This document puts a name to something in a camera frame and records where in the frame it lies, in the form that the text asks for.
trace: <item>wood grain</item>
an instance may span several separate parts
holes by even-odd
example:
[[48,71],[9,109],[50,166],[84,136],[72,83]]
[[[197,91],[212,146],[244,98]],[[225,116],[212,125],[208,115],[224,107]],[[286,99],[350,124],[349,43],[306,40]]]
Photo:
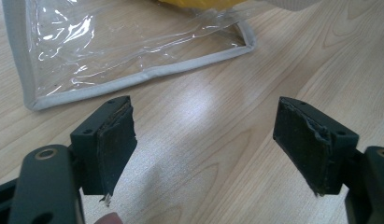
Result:
[[384,0],[322,0],[249,20],[252,53],[91,100],[31,112],[0,1],[0,184],[22,158],[70,132],[104,101],[131,95],[138,146],[110,208],[83,197],[88,223],[347,223],[344,197],[315,197],[271,139],[281,95],[309,102],[384,147]]

